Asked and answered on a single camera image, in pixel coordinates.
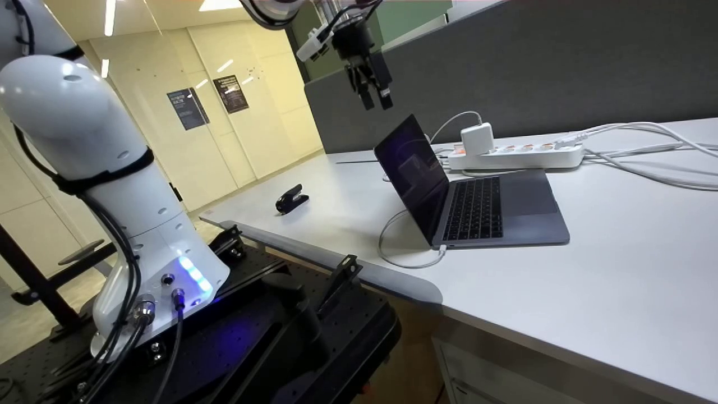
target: ceiling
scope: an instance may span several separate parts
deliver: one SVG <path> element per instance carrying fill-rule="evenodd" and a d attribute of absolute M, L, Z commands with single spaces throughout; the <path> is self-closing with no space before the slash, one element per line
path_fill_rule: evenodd
<path fill-rule="evenodd" d="M 44 0 L 73 40 L 100 38 L 106 0 Z M 115 35 L 252 21 L 244 9 L 199 14 L 202 0 L 117 0 Z"/>

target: laptop screen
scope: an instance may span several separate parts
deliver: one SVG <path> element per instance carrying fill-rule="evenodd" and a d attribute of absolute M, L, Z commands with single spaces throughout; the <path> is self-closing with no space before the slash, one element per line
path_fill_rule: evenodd
<path fill-rule="evenodd" d="M 401 121 L 399 127 L 376 143 L 375 156 L 425 237 L 431 242 L 449 194 L 449 178 L 432 156 L 417 119 L 411 114 Z"/>

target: framed picture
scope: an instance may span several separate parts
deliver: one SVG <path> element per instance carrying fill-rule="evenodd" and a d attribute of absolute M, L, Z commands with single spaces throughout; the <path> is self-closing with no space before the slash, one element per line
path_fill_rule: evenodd
<path fill-rule="evenodd" d="M 230 76 L 219 76 L 219 78 L 214 78 L 216 81 L 216 90 L 224 103 L 224 111 L 226 114 L 234 114 L 234 113 L 241 113 L 241 111 L 246 111 L 250 103 L 244 98 L 244 92 L 243 92 L 243 85 L 238 81 L 236 74 Z"/>
<path fill-rule="evenodd" d="M 199 96 L 193 87 L 182 87 L 166 94 L 184 125 L 184 130 L 208 123 L 207 113 L 199 103 Z"/>

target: white cable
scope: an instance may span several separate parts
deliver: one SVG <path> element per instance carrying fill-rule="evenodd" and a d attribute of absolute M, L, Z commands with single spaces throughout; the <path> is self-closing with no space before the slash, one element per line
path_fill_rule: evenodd
<path fill-rule="evenodd" d="M 463 113 L 454 114 L 450 119 L 447 119 L 447 121 L 429 136 L 429 143 L 432 143 L 432 139 L 435 139 L 450 121 L 456 121 L 456 119 L 459 119 L 459 116 L 466 116 L 466 114 L 473 114 L 473 116 L 477 119 L 477 123 L 485 121 L 477 111 L 463 111 Z"/>
<path fill-rule="evenodd" d="M 385 260 L 385 262 L 390 262 L 390 266 L 404 267 L 404 270 L 425 270 L 425 267 L 432 267 L 432 266 L 441 262 L 441 259 L 447 255 L 447 244 L 440 246 L 438 255 L 435 255 L 431 262 L 422 262 L 422 266 L 396 262 L 396 260 L 393 260 L 390 255 L 383 254 L 383 233 L 385 233 L 385 230 L 390 226 L 390 222 L 393 222 L 395 217 L 399 217 L 401 214 L 407 214 L 407 208 L 396 211 L 390 221 L 385 221 L 385 225 L 383 225 L 383 230 L 382 230 L 382 233 L 380 233 L 380 242 L 376 242 L 376 254 L 380 254 L 380 259 Z"/>
<path fill-rule="evenodd" d="M 702 145 L 702 143 L 695 143 L 683 135 L 677 135 L 676 130 L 669 130 L 667 125 L 660 125 L 656 121 L 630 121 L 630 123 L 605 123 L 605 125 L 595 125 L 595 127 L 588 127 L 583 130 L 586 135 L 579 135 L 575 136 L 576 143 L 583 143 L 586 139 L 595 136 L 595 135 L 601 135 L 601 132 L 610 132 L 610 130 L 641 130 L 641 132 L 652 132 L 652 135 L 663 135 L 663 136 L 670 136 L 679 143 L 687 143 L 688 148 L 697 150 L 697 152 L 704 152 L 709 157 L 716 157 L 718 159 L 718 152 Z"/>
<path fill-rule="evenodd" d="M 598 165 L 605 165 L 605 166 L 610 166 L 610 168 L 639 175 L 639 178 L 650 179 L 650 181 L 660 181 L 660 185 L 677 187 L 677 189 L 688 189 L 688 190 L 718 194 L 718 185 L 685 181 L 685 179 L 676 179 L 676 178 L 663 178 L 663 175 L 647 174 L 647 170 L 639 170 L 639 168 L 630 168 L 630 166 L 617 162 L 615 157 L 610 157 L 610 156 L 605 156 L 605 152 L 597 152 L 597 150 L 589 150 L 589 148 L 586 148 L 586 152 L 588 152 L 588 157 L 593 157 L 593 162 L 598 162 Z"/>
<path fill-rule="evenodd" d="M 718 150 L 718 143 L 699 143 L 702 148 Z M 647 148 L 628 148 L 628 150 L 604 150 L 609 157 L 632 157 L 632 156 L 658 156 L 658 152 L 677 152 L 677 150 L 695 150 L 694 145 L 687 143 L 658 143 L 658 145 L 647 145 Z"/>
<path fill-rule="evenodd" d="M 632 150 L 593 150 L 586 145 L 586 142 L 589 136 L 610 132 L 610 130 L 639 130 L 639 132 L 652 132 L 652 135 L 662 135 L 662 136 L 670 136 L 677 143 L 662 143 L 662 145 L 647 145 L 647 148 L 632 148 Z M 672 150 L 697 150 L 702 156 L 716 157 L 718 159 L 718 145 L 716 143 L 697 143 L 690 142 L 683 135 L 677 135 L 676 130 L 669 130 L 667 125 L 660 125 L 656 121 L 632 121 L 632 123 L 605 123 L 605 125 L 595 125 L 583 130 L 583 135 L 576 135 L 575 139 L 570 139 L 568 143 L 579 143 L 586 150 L 586 162 L 597 162 L 617 170 L 625 170 L 632 175 L 639 175 L 644 179 L 652 179 L 667 187 L 677 187 L 677 189 L 688 189 L 688 190 L 709 190 L 709 194 L 718 194 L 718 185 L 704 185 L 704 181 L 687 181 L 687 179 L 676 179 L 676 178 L 663 178 L 663 175 L 656 175 L 649 170 L 639 170 L 632 166 L 625 166 L 621 162 L 617 162 L 617 157 L 632 157 L 632 156 L 656 156 L 656 152 L 672 152 Z"/>

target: cable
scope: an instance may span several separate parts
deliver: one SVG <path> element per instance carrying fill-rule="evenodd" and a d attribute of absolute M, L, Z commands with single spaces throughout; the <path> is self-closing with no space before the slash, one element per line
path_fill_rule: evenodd
<path fill-rule="evenodd" d="M 26 14 L 26 9 L 22 7 L 22 2 L 20 0 L 13 0 L 13 4 L 16 4 L 16 9 L 20 11 L 20 15 L 25 18 L 25 28 L 26 28 L 26 53 L 36 53 L 36 30 L 34 30 L 34 24 L 32 24 L 32 21 L 28 21 L 28 14 Z"/>
<path fill-rule="evenodd" d="M 25 157 L 26 157 L 40 174 L 44 174 L 46 178 L 55 178 L 55 174 L 49 170 L 44 165 L 40 165 L 40 159 L 28 150 L 26 139 L 25 139 L 25 132 L 22 132 L 17 125 L 13 125 L 13 130 L 16 130 L 16 136 L 17 136 L 17 143 L 20 143 Z"/>
<path fill-rule="evenodd" d="M 166 364 L 166 371 L 164 371 L 164 378 L 162 378 L 162 384 L 160 388 L 155 391 L 155 397 L 153 397 L 153 404 L 160 404 L 164 391 L 166 391 L 166 384 L 170 382 L 170 376 L 175 371 L 175 364 L 177 364 L 177 358 L 180 358 L 180 346 L 182 346 L 182 321 L 184 321 L 184 294 L 182 291 L 173 291 L 173 304 L 175 304 L 175 346 L 173 346 L 173 353 L 170 353 L 170 360 Z"/>
<path fill-rule="evenodd" d="M 440 388 L 440 392 L 435 395 L 432 404 L 440 404 L 441 397 L 444 397 L 444 392 L 447 392 L 447 384 L 441 384 L 441 388 Z"/>
<path fill-rule="evenodd" d="M 129 351 L 136 346 L 138 337 L 144 334 L 146 326 L 135 327 L 120 355 L 112 362 L 108 371 L 92 384 L 92 391 L 82 397 L 82 402 L 92 404 L 97 395 L 109 384 L 112 376 L 119 365 L 127 360 Z"/>
<path fill-rule="evenodd" d="M 718 143 L 699 143 L 699 145 L 704 145 L 709 150 L 718 150 Z M 610 150 L 610 152 L 604 150 L 604 156 L 615 159 L 615 157 L 660 156 L 660 152 L 677 152 L 677 150 L 695 150 L 695 148 L 690 148 L 687 143 L 660 143 L 660 145 Z"/>
<path fill-rule="evenodd" d="M 441 262 L 441 259 L 447 255 L 447 244 L 440 246 L 438 255 L 431 262 L 422 262 L 422 266 L 404 266 L 393 260 L 390 255 L 383 254 L 383 233 L 390 226 L 393 221 L 396 221 L 401 214 L 407 214 L 407 208 L 396 211 L 390 221 L 385 221 L 382 233 L 380 233 L 380 242 L 376 242 L 376 255 L 390 266 L 404 267 L 404 270 L 425 270 L 425 267 L 432 267 L 438 262 Z"/>
<path fill-rule="evenodd" d="M 334 18 L 328 22 L 328 28 L 325 30 L 321 30 L 321 34 L 317 35 L 317 38 L 321 38 L 321 40 L 325 40 L 329 34 L 331 34 L 331 30 L 334 30 L 334 24 L 348 14 L 348 11 L 353 11 L 353 9 L 368 9 L 368 7 L 373 7 L 371 11 L 368 11 L 368 15 L 376 9 L 376 4 L 380 2 L 365 2 L 365 4 L 349 4 L 349 7 L 344 7 L 339 14 L 334 14 Z"/>
<path fill-rule="evenodd" d="M 597 152 L 597 150 L 589 150 L 589 148 L 586 148 L 586 152 L 593 157 L 593 162 L 598 162 L 598 165 L 605 165 L 610 168 L 620 168 L 620 170 L 639 175 L 639 178 L 650 179 L 650 181 L 660 181 L 660 185 L 676 187 L 676 189 L 718 194 L 718 185 L 702 185 L 702 181 L 687 181 L 687 179 L 652 175 L 652 174 L 647 174 L 647 170 L 639 170 L 639 168 L 630 168 L 630 166 L 617 162 L 610 156 L 604 156 L 604 152 Z"/>
<path fill-rule="evenodd" d="M 78 196 L 89 211 L 95 211 L 95 216 L 106 225 L 106 230 L 109 232 L 109 236 L 115 237 L 115 242 L 119 244 L 119 251 L 123 254 L 126 262 L 127 262 L 127 287 L 119 308 L 119 314 L 115 318 L 115 326 L 106 340 L 106 343 L 100 346 L 100 351 L 95 358 L 95 372 L 87 378 L 89 391 L 100 391 L 106 384 L 104 371 L 117 347 L 120 327 L 126 326 L 127 313 L 133 308 L 133 301 L 138 294 L 138 286 L 141 286 L 141 271 L 136 267 L 136 259 L 133 254 L 129 240 L 126 237 L 126 233 L 119 230 L 117 221 L 109 216 L 109 211 L 106 211 L 95 197 L 89 196 Z M 123 358 L 135 347 L 133 342 L 127 342 L 120 353 L 119 353 L 119 364 L 123 362 Z"/>
<path fill-rule="evenodd" d="M 432 139 L 435 139 L 450 121 L 456 121 L 456 119 L 459 119 L 459 116 L 466 116 L 466 114 L 475 116 L 477 123 L 485 121 L 477 111 L 463 111 L 463 113 L 454 114 L 450 119 L 447 119 L 447 121 L 429 136 L 429 143 L 432 143 Z"/>
<path fill-rule="evenodd" d="M 5 388 L 0 391 L 0 399 L 6 399 L 6 395 L 16 388 L 16 380 L 12 378 L 0 378 L 0 384 L 5 384 Z"/>
<path fill-rule="evenodd" d="M 604 135 L 604 132 L 610 132 L 610 130 L 639 130 L 639 132 L 670 136 L 677 143 L 660 143 L 660 145 L 647 145 L 647 148 L 632 148 L 632 150 L 593 150 L 593 148 L 586 145 L 588 139 L 593 139 L 597 135 Z M 586 150 L 586 162 L 597 162 L 597 165 L 604 165 L 604 166 L 610 166 L 610 168 L 617 168 L 617 170 L 625 170 L 625 174 L 639 175 L 644 179 L 650 179 L 650 181 L 658 181 L 658 185 L 667 185 L 667 187 L 676 187 L 676 189 L 706 190 L 706 194 L 716 194 L 718 190 L 718 185 L 663 178 L 663 175 L 656 175 L 656 174 L 649 174 L 649 170 L 641 170 L 641 168 L 632 168 L 632 166 L 625 166 L 625 165 L 617 162 L 617 157 L 658 156 L 658 152 L 676 152 L 676 150 L 697 150 L 702 156 L 718 157 L 718 145 L 716 143 L 690 142 L 690 139 L 677 135 L 676 130 L 669 130 L 667 125 L 660 125 L 660 123 L 652 123 L 652 121 L 595 125 L 595 127 L 583 130 L 583 135 L 576 135 L 568 143 L 580 145 Z"/>
<path fill-rule="evenodd" d="M 630 123 L 605 123 L 605 125 L 595 125 L 595 127 L 588 127 L 583 130 L 586 135 L 579 135 L 575 136 L 575 142 L 583 143 L 586 139 L 595 136 L 595 135 L 601 135 L 601 132 L 610 132 L 610 130 L 641 130 L 641 132 L 652 132 L 652 135 L 663 135 L 663 136 L 670 136 L 697 152 L 704 152 L 709 157 L 716 157 L 718 159 L 718 152 L 697 143 L 697 142 L 690 142 L 683 135 L 677 135 L 676 130 L 669 130 L 667 125 L 660 125 L 656 121 L 630 121 Z"/>
<path fill-rule="evenodd" d="M 383 0 L 376 0 L 376 2 L 373 4 L 373 9 L 363 15 L 363 21 L 373 18 L 373 14 L 380 9 L 382 2 L 383 2 Z"/>

